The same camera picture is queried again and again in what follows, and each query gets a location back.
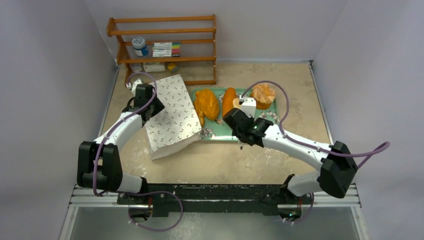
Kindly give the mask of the metal tongs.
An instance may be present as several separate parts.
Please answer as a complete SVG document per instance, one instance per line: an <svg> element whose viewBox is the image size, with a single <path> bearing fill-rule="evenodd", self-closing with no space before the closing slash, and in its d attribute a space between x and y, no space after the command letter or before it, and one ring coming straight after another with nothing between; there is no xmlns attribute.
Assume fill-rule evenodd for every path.
<svg viewBox="0 0 424 240"><path fill-rule="evenodd" d="M238 144L239 149L242 150L243 147L244 147L244 143L242 141L238 140L237 144Z"/></svg>

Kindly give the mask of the long orange fake baguette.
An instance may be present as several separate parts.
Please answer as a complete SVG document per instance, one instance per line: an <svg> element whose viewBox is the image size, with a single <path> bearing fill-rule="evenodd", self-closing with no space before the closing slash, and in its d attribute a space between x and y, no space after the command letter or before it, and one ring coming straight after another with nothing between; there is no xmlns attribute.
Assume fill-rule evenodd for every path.
<svg viewBox="0 0 424 240"><path fill-rule="evenodd" d="M236 90L233 87L229 87L224 92L221 108L222 108L222 117L224 117L231 109L234 108L233 100L237 98Z"/></svg>

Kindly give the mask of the white patterned paper bag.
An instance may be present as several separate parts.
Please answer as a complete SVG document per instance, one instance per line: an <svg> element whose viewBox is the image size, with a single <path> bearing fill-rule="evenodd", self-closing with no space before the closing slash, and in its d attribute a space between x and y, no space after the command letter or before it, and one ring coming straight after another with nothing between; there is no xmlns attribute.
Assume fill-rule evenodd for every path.
<svg viewBox="0 0 424 240"><path fill-rule="evenodd" d="M164 109L144 125L152 160L177 153L199 141L202 130L182 76L162 78L156 84L157 98Z"/></svg>

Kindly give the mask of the orange braided fake bread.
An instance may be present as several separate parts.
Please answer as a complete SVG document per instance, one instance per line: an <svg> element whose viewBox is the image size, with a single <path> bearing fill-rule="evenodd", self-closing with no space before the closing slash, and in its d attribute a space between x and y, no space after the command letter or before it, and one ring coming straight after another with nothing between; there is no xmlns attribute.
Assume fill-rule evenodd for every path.
<svg viewBox="0 0 424 240"><path fill-rule="evenodd" d="M198 116L200 125L203 127L204 124L205 124L205 116L204 116L204 114L202 112L200 112L200 113L197 114L197 116Z"/></svg>

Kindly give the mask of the pale yellow fake bun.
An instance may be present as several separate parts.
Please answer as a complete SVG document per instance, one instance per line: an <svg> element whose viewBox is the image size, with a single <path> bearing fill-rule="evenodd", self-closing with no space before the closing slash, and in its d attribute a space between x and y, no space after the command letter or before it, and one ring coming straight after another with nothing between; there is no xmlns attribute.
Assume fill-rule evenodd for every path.
<svg viewBox="0 0 424 240"><path fill-rule="evenodd" d="M233 106L233 108L241 109L240 99L234 98L233 101L232 101L232 106Z"/></svg>

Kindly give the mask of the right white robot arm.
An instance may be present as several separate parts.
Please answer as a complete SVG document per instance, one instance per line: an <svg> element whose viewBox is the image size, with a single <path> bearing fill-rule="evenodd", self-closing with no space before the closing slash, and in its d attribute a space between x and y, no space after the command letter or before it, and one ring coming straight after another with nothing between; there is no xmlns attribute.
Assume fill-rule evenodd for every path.
<svg viewBox="0 0 424 240"><path fill-rule="evenodd" d="M315 192L325 192L338 199L346 196L358 166L344 143L337 141L330 145L283 132L278 124L264 118L254 119L238 108L230 110L223 120L240 142L281 151L314 168L312 172L285 180L280 191L284 202L292 204L301 196Z"/></svg>

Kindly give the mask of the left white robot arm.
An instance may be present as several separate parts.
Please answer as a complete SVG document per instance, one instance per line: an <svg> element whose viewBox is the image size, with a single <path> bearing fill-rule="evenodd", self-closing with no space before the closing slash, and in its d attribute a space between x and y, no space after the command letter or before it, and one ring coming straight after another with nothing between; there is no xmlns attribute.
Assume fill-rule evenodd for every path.
<svg viewBox="0 0 424 240"><path fill-rule="evenodd" d="M123 173L120 149L144 125L164 109L156 87L139 83L135 96L122 110L117 122L93 141L84 141L78 148L77 184L91 188L95 195L104 192L129 193L138 205L149 199L146 178Z"/></svg>

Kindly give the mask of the green floral tray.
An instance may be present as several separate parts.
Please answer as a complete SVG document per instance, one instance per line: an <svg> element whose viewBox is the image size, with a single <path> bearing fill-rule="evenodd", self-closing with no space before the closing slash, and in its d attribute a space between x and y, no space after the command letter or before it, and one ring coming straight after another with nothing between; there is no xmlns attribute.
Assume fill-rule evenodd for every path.
<svg viewBox="0 0 424 240"><path fill-rule="evenodd" d="M216 120L204 118L204 125L200 132L201 141L226 141L237 142L237 138L232 136L232 129L222 120L222 99L227 87L209 87L218 100L219 113ZM273 122L274 124L280 121L279 107L277 100L267 109L256 109L254 118L263 118Z"/></svg>

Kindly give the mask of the small clear jar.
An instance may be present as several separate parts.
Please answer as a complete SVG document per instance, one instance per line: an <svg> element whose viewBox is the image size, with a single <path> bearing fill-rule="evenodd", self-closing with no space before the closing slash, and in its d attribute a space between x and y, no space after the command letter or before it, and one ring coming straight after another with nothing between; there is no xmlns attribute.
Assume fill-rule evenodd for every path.
<svg viewBox="0 0 424 240"><path fill-rule="evenodd" d="M130 63L129 67L133 73L140 73L144 71L141 63Z"/></svg>

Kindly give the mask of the white small box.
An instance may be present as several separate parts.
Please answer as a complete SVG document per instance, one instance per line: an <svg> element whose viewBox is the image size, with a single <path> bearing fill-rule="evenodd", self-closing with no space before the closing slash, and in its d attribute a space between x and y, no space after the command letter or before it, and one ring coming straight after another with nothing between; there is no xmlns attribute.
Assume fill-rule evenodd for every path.
<svg viewBox="0 0 424 240"><path fill-rule="evenodd" d="M144 62L142 64L146 73L165 72L166 68L163 62Z"/></svg>

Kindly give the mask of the yellow grey sharpener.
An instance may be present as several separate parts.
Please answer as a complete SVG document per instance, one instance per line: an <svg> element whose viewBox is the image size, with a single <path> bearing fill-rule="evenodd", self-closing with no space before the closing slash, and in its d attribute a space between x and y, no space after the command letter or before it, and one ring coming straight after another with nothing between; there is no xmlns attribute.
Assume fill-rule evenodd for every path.
<svg viewBox="0 0 424 240"><path fill-rule="evenodd" d="M176 73L179 70L179 67L175 63L168 63L167 69L170 73Z"/></svg>

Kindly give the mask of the pack of coloured markers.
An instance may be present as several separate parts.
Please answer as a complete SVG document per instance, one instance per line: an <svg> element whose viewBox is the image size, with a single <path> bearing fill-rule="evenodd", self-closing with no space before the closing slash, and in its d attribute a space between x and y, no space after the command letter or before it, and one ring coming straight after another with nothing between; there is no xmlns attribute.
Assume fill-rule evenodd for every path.
<svg viewBox="0 0 424 240"><path fill-rule="evenodd" d="M152 45L153 58L179 57L181 53L181 43L174 42L155 42Z"/></svg>

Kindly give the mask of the blue lidded jar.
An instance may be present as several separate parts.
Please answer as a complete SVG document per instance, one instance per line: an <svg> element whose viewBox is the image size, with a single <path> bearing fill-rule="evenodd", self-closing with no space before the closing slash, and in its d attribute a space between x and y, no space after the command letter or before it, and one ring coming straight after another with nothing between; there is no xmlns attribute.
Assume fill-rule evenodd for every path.
<svg viewBox="0 0 424 240"><path fill-rule="evenodd" d="M135 37L131 41L134 53L139 57L144 57L149 54L146 40L143 37Z"/></svg>

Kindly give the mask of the wooden shelf rack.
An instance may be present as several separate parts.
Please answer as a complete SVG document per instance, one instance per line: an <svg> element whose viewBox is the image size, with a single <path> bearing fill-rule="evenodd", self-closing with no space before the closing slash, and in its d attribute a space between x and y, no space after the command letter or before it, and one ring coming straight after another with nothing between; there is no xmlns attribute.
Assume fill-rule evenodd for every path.
<svg viewBox="0 0 424 240"><path fill-rule="evenodd" d="M171 23L171 22L199 22L210 21L210 27L198 28L168 28L168 29L133 29L120 30L118 24L146 24L146 23ZM186 81L187 85L215 85L217 83L217 48L216 16L173 16L173 17L142 17L142 18L109 18L106 27L109 37L117 39L116 62L124 64L126 68L125 77L128 78L134 71L131 64L145 63L178 63L178 62L211 62L212 80ZM142 40L125 41L124 36L167 35L167 34L211 34L210 38L182 39L182 40ZM212 44L213 52L207 56L182 56L182 45Z"/></svg>

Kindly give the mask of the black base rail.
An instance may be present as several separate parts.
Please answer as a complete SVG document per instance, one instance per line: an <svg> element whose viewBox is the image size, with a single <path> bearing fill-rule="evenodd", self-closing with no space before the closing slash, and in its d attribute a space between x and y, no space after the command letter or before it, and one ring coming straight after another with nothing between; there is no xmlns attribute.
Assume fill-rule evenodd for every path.
<svg viewBox="0 0 424 240"><path fill-rule="evenodd" d="M123 194L119 205L145 205L154 217L169 213L259 213L299 217L311 195L294 196L279 184L176 184L150 183L149 196Z"/></svg>

